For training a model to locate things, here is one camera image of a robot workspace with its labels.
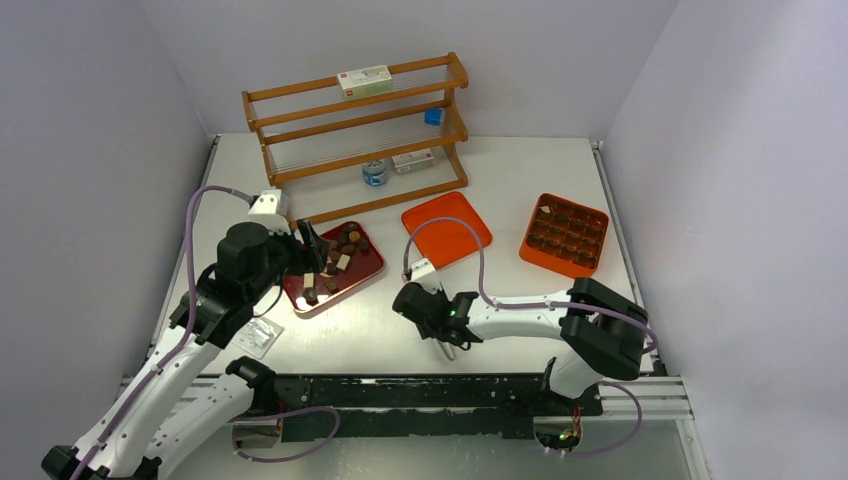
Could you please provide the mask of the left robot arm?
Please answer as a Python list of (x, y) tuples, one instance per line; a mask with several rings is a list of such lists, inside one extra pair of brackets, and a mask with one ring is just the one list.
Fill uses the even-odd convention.
[(242, 222), (217, 245), (207, 267), (171, 315), (162, 343), (102, 419), (72, 446), (41, 461), (52, 479), (167, 479), (229, 420), (273, 409), (274, 371), (242, 357), (189, 406), (175, 406), (202, 370), (254, 317), (255, 305), (287, 275), (318, 273), (329, 244), (310, 223), (272, 233)]

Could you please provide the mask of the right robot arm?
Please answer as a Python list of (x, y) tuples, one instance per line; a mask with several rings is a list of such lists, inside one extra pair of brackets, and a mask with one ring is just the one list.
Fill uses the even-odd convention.
[(499, 338), (543, 338), (565, 343), (546, 366), (542, 406), (562, 414), (604, 379), (633, 381), (647, 346), (657, 338), (646, 310), (592, 278), (571, 289), (537, 297), (489, 298), (477, 292), (454, 297), (408, 282), (392, 309), (415, 324), (424, 339), (467, 349)]

